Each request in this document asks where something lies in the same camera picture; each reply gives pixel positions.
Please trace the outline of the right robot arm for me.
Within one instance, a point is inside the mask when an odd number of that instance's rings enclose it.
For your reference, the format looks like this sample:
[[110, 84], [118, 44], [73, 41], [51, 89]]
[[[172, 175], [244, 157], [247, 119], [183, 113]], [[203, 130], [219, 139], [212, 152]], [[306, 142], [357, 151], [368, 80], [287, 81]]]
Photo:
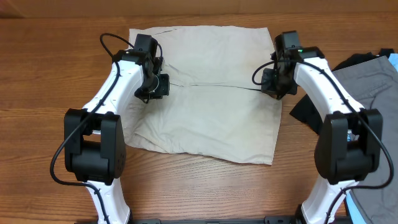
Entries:
[[318, 179], [295, 215], [265, 223], [349, 223], [335, 213], [359, 182], [379, 166], [382, 116], [367, 110], [343, 88], [318, 47], [302, 47], [296, 31], [274, 39], [271, 61], [260, 66], [261, 91], [277, 100], [301, 86], [318, 111], [322, 127], [315, 147]]

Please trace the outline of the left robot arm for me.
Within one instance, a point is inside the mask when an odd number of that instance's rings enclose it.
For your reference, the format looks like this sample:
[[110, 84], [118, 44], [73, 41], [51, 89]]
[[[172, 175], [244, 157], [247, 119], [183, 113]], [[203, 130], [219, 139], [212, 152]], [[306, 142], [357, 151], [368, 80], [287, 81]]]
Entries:
[[122, 113], [131, 100], [147, 104], [169, 95], [170, 81], [162, 73], [162, 47], [150, 35], [137, 34], [127, 50], [110, 54], [111, 71], [97, 94], [81, 109], [70, 108], [64, 117], [64, 141], [50, 163], [65, 153], [65, 168], [76, 177], [74, 186], [88, 189], [98, 223], [132, 223], [121, 187], [126, 163]]

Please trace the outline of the beige shorts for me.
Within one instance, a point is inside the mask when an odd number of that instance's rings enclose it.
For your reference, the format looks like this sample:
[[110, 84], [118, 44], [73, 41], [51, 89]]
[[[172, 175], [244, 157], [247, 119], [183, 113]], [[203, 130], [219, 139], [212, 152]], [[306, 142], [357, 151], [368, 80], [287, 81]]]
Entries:
[[153, 27], [170, 92], [133, 99], [123, 118], [128, 146], [169, 154], [272, 164], [282, 103], [260, 91], [258, 67], [271, 58], [269, 30], [236, 26]]

